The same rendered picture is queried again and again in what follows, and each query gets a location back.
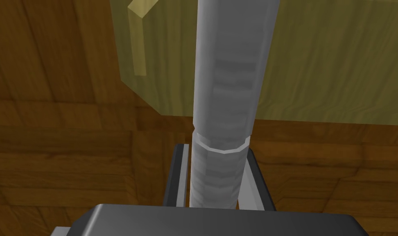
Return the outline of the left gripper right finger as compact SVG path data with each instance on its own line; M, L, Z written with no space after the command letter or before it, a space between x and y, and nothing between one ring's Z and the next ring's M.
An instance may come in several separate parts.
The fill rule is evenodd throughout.
M242 175L238 206L241 210L276 211L254 152L250 148Z

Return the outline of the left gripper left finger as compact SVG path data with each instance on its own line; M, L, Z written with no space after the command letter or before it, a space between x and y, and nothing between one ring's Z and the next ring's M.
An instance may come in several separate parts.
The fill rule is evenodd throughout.
M177 144L172 153L163 206L185 207L188 183L188 163L189 145Z

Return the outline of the grey cylindrical bar handle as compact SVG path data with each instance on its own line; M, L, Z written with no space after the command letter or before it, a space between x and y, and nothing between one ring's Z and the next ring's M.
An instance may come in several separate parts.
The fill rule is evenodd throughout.
M235 209L280 0L198 0L190 201Z

